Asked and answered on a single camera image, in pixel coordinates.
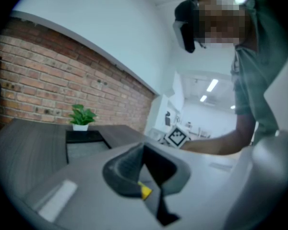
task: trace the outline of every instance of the white pot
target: white pot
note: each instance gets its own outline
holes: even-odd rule
[[[73,131],[87,131],[88,124],[87,125],[72,125]]]

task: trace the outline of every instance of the yellow tag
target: yellow tag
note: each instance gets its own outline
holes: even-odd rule
[[[145,186],[142,182],[138,182],[138,184],[141,186],[142,200],[146,200],[147,197],[152,193],[152,190]]]

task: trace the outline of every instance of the desk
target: desk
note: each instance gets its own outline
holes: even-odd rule
[[[14,119],[0,131],[0,182],[23,198],[30,190],[67,165],[65,136],[71,125]],[[152,141],[125,125],[89,126],[111,148]]]

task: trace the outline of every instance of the green shirt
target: green shirt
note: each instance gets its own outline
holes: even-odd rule
[[[288,34],[279,24],[266,0],[247,0],[244,5],[254,22],[258,52],[236,46],[236,114],[252,114],[259,123],[254,144],[262,137],[275,135],[278,126],[264,99],[288,58]]]

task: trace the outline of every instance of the man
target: man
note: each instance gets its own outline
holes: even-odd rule
[[[256,121],[254,144],[275,135],[276,120],[264,99],[264,92],[288,57],[288,34],[277,21],[266,0],[247,0],[238,10],[221,0],[197,0],[198,29],[194,39],[203,43],[233,43],[232,67],[237,114],[236,129],[210,140],[190,141],[181,149],[228,155],[250,144]]]

